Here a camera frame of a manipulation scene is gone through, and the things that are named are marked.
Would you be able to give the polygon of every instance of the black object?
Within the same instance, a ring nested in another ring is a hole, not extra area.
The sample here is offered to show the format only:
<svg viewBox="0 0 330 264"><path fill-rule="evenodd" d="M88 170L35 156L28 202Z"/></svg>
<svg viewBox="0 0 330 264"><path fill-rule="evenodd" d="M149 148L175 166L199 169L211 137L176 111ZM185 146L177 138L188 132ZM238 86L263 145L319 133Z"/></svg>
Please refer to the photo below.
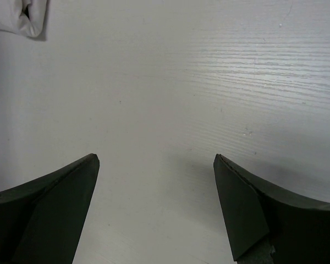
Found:
<svg viewBox="0 0 330 264"><path fill-rule="evenodd" d="M221 155L214 171L234 261L330 263L330 203L285 190Z"/></svg>
<svg viewBox="0 0 330 264"><path fill-rule="evenodd" d="M0 263L72 263L98 170L90 154L0 192Z"/></svg>

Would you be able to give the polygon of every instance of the folded cloth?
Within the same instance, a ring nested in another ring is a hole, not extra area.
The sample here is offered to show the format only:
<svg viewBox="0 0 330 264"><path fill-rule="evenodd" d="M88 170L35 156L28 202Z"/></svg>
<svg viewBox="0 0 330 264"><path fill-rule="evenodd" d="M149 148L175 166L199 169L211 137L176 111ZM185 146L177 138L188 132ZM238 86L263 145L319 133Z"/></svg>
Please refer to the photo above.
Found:
<svg viewBox="0 0 330 264"><path fill-rule="evenodd" d="M42 32L47 0L0 0L0 30L26 37Z"/></svg>

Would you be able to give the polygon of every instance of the white wooden surface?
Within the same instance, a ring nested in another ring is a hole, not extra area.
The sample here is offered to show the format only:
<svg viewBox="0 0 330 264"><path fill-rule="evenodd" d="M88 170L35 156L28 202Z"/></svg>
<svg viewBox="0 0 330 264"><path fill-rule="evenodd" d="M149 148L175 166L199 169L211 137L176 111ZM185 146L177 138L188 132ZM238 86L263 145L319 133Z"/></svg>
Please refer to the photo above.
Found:
<svg viewBox="0 0 330 264"><path fill-rule="evenodd" d="M0 190L101 160L74 260L233 263L222 153L330 201L330 1L51 0L0 32Z"/></svg>

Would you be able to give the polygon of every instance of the scratch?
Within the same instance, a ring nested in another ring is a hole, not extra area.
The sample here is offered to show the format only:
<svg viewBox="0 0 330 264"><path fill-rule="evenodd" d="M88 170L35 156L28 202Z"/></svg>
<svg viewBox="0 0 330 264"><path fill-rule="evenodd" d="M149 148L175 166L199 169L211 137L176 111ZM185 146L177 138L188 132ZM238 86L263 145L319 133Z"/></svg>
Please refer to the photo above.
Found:
<svg viewBox="0 0 330 264"><path fill-rule="evenodd" d="M292 10L292 7L293 7L293 2L292 2L292 4L291 4L291 6L290 6L290 10L288 11L288 13L287 13L287 15L285 16L284 20L286 20L286 18L290 15L291 10Z"/></svg>
<svg viewBox="0 0 330 264"><path fill-rule="evenodd" d="M191 257L193 257L194 259L196 259L196 260L199 260L199 261L201 261L201 262L203 262L203 263L205 263L205 264L209 264L208 262L206 262L206 261L204 261L204 260L201 260L200 258L198 258L198 257L196 257L196 256L193 256L193 255L191 255L191 254L189 254Z"/></svg>

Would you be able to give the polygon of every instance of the cloth fold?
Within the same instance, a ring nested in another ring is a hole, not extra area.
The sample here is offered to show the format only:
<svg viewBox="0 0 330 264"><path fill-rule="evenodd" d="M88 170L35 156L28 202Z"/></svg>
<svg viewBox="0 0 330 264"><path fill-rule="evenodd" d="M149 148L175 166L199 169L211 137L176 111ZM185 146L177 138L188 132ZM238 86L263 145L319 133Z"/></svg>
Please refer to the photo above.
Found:
<svg viewBox="0 0 330 264"><path fill-rule="evenodd" d="M0 0L0 30L26 37L42 32L47 0Z"/></svg>

